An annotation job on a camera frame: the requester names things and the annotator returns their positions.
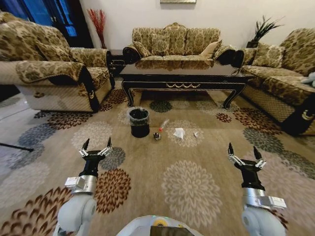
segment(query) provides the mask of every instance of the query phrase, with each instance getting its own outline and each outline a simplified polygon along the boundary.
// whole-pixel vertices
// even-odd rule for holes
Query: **white wall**
[[[100,47],[86,9],[106,14],[105,44],[122,49],[131,43],[134,27],[165,27],[178,22],[188,28],[216,27],[224,44],[243,47],[252,38],[256,20],[262,15],[285,26],[274,29],[262,42],[280,44],[297,28],[315,27],[315,0],[197,0],[197,4],[160,4],[160,0],[80,0],[95,47]]]

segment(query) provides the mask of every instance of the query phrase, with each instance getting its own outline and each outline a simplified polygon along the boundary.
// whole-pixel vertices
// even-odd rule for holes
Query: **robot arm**
[[[271,207],[286,208],[285,201],[265,196],[265,188],[261,185],[257,172],[264,167],[266,161],[256,147],[254,156],[257,161],[240,159],[234,155],[232,144],[229,144],[228,158],[243,176],[242,222],[250,236],[285,236],[285,228],[281,222],[268,211]]]
[[[89,139],[79,150],[86,160],[84,170],[78,177],[69,177],[65,186],[71,189],[74,195],[68,202],[63,204],[58,213],[58,223],[53,236],[65,236],[66,232],[77,232],[77,236],[89,234],[90,222],[96,210],[96,201],[93,199],[98,176],[98,164],[112,150],[111,139],[107,147],[98,151],[87,151]]]

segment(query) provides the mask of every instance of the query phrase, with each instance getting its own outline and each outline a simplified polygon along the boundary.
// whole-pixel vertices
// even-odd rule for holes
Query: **picture frame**
[[[196,4],[197,0],[160,0],[160,3],[189,3]]]

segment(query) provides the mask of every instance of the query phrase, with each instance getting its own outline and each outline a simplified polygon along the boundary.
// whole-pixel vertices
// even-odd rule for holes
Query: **door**
[[[79,0],[0,0],[3,11],[60,30],[70,47],[93,48]]]

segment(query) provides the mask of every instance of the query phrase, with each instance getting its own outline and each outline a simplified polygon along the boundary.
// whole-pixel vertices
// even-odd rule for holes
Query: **red decorative branch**
[[[100,42],[102,44],[102,48],[106,48],[104,43],[104,26],[105,26],[105,13],[103,10],[94,10],[94,9],[88,9],[88,14],[90,19],[92,20],[96,33],[100,39]]]

